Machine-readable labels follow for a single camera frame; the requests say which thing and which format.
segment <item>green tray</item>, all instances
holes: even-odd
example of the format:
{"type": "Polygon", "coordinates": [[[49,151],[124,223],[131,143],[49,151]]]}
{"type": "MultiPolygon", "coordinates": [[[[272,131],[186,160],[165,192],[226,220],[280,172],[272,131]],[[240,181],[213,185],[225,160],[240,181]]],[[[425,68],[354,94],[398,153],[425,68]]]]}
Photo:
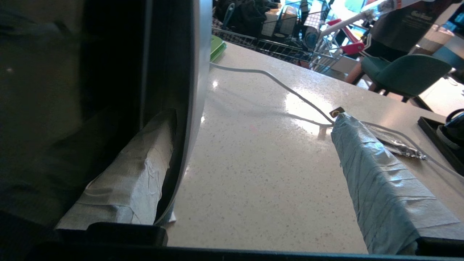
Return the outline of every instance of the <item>green tray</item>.
{"type": "Polygon", "coordinates": [[[219,37],[211,36],[211,56],[209,61],[214,61],[225,49],[227,48],[226,43],[219,37]]]}

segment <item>white speckled countertop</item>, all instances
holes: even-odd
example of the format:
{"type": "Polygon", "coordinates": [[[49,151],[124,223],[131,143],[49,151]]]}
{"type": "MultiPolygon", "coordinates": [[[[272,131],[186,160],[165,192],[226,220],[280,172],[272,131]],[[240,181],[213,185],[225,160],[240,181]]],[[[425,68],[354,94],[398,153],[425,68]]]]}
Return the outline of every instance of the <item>white speckled countertop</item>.
{"type": "MultiPolygon", "coordinates": [[[[445,163],[416,123],[443,116],[229,43],[215,62],[269,71],[323,111],[342,106],[402,131],[445,163]]],[[[212,68],[210,83],[168,245],[366,253],[331,129],[320,135],[289,113],[324,118],[264,75],[212,68]]],[[[404,163],[464,220],[464,188],[455,177],[424,162],[404,163]]]]}

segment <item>gray t-shirt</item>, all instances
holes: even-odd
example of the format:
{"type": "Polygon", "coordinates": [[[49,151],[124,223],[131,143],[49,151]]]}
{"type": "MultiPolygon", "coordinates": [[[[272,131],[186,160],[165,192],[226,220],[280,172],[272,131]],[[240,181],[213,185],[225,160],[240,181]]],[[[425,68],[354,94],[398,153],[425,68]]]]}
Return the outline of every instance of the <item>gray t-shirt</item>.
{"type": "Polygon", "coordinates": [[[382,15],[371,29],[372,38],[392,49],[409,52],[441,13],[460,0],[435,0],[382,15]]]}

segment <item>green chair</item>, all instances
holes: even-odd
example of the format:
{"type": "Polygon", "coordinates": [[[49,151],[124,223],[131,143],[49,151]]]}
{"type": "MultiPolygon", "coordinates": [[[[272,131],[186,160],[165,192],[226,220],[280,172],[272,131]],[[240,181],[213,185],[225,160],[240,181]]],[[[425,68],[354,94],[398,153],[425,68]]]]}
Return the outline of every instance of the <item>green chair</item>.
{"type": "Polygon", "coordinates": [[[451,65],[429,55],[411,54],[393,62],[365,57],[361,68],[362,75],[369,76],[375,84],[374,92],[385,90],[385,96],[396,93],[403,96],[402,102],[407,102],[449,72],[451,65]]]}

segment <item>cable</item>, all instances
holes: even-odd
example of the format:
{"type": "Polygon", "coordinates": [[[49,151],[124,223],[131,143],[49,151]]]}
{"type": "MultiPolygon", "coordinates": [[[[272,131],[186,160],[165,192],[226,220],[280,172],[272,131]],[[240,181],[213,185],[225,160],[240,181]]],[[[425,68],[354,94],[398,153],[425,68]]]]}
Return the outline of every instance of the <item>cable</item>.
{"type": "MultiPolygon", "coordinates": [[[[265,76],[271,78],[274,82],[276,82],[277,84],[279,84],[281,87],[283,87],[284,89],[286,89],[288,92],[292,93],[293,95],[297,96],[298,98],[300,98],[302,101],[304,101],[305,103],[309,104],[311,107],[313,107],[314,109],[316,109],[316,111],[318,111],[322,116],[324,116],[324,118],[326,118],[331,124],[321,124],[321,123],[317,123],[317,122],[314,122],[314,121],[311,121],[311,120],[308,120],[308,119],[303,119],[301,118],[301,120],[305,120],[307,122],[310,122],[310,123],[313,123],[315,125],[319,125],[319,126],[323,126],[323,127],[332,127],[334,125],[334,121],[329,118],[327,115],[325,115],[325,113],[319,109],[316,105],[312,104],[312,102],[308,101],[307,99],[305,99],[303,96],[301,96],[298,92],[292,90],[291,88],[289,88],[287,85],[285,85],[283,82],[281,82],[279,79],[277,79],[274,75],[272,75],[271,73],[267,72],[267,71],[263,71],[263,70],[256,70],[256,69],[240,69],[240,68],[232,68],[232,67],[227,67],[227,66],[222,66],[222,65],[218,65],[218,64],[215,64],[215,63],[211,63],[211,66],[212,67],[215,67],[215,68],[218,68],[218,69],[221,69],[221,70],[226,70],[226,71],[231,71],[231,72],[249,72],[249,73],[260,73],[260,74],[264,74],[265,76]]],[[[367,124],[367,125],[370,125],[370,126],[374,126],[376,128],[379,128],[379,129],[383,129],[385,131],[389,131],[389,132],[392,132],[392,133],[395,133],[397,135],[400,135],[402,136],[403,138],[405,138],[407,141],[409,141],[418,151],[420,151],[423,155],[427,156],[427,159],[430,160],[431,162],[435,163],[437,166],[439,166],[440,168],[446,170],[447,172],[451,173],[452,175],[458,177],[459,179],[462,179],[463,177],[461,175],[459,175],[457,172],[451,170],[450,168],[444,166],[443,164],[441,164],[440,162],[438,162],[436,159],[434,159],[433,157],[431,157],[430,155],[428,155],[427,153],[425,153],[425,151],[423,151],[410,137],[406,136],[406,134],[403,134],[402,132],[399,132],[397,130],[392,130],[392,129],[389,129],[387,127],[383,127],[383,126],[380,126],[380,125],[377,125],[377,124],[374,124],[374,123],[370,123],[370,122],[366,122],[366,121],[361,121],[362,123],[364,124],[367,124]]]]}
{"type": "Polygon", "coordinates": [[[294,118],[294,119],[297,119],[297,120],[301,120],[301,121],[305,121],[305,122],[309,122],[309,123],[312,123],[314,125],[317,125],[321,128],[330,128],[330,127],[333,127],[334,125],[333,124],[322,124],[322,123],[319,123],[319,122],[315,122],[315,121],[312,121],[312,120],[309,120],[309,119],[306,119],[306,118],[302,118],[300,116],[297,116],[295,114],[287,114],[288,116],[294,118]]]}
{"type": "Polygon", "coordinates": [[[218,64],[215,64],[215,63],[210,63],[210,64],[211,64],[212,67],[215,67],[215,68],[218,68],[218,69],[221,69],[221,70],[231,71],[231,72],[249,72],[249,73],[264,74],[265,76],[271,78],[274,82],[279,84],[281,87],[286,89],[288,92],[290,92],[291,94],[297,96],[302,101],[304,101],[305,103],[309,104],[311,107],[316,109],[317,112],[319,112],[322,116],[324,116],[324,118],[326,118],[331,123],[331,126],[333,126],[333,124],[335,123],[331,118],[329,118],[327,115],[325,115],[325,113],[321,109],[319,109],[316,105],[312,104],[312,102],[305,99],[298,92],[292,90],[290,87],[285,85],[283,82],[281,82],[279,79],[277,79],[274,75],[270,74],[269,72],[266,72],[266,71],[263,71],[263,70],[256,70],[256,69],[232,68],[232,67],[226,67],[226,66],[218,65],[218,64]]]}
{"type": "Polygon", "coordinates": [[[463,179],[464,177],[459,175],[457,172],[451,170],[450,168],[444,166],[443,164],[441,164],[440,162],[438,162],[436,159],[434,159],[433,157],[431,157],[430,155],[428,155],[425,151],[423,151],[410,137],[406,136],[406,134],[400,132],[400,131],[397,131],[397,130],[392,130],[392,129],[389,129],[387,127],[383,127],[383,126],[380,126],[380,125],[377,125],[377,124],[374,124],[374,123],[370,123],[370,122],[366,122],[366,121],[361,121],[362,123],[364,124],[367,124],[367,125],[370,125],[370,126],[374,126],[376,128],[379,128],[379,129],[383,129],[385,131],[389,131],[389,132],[392,132],[392,133],[395,133],[397,135],[400,135],[402,136],[403,138],[405,138],[407,141],[409,141],[418,151],[420,151],[422,154],[424,154],[425,156],[427,156],[427,160],[430,160],[431,162],[435,163],[437,166],[439,166],[440,168],[446,170],[447,172],[451,173],[452,175],[458,177],[458,179],[463,179]]]}

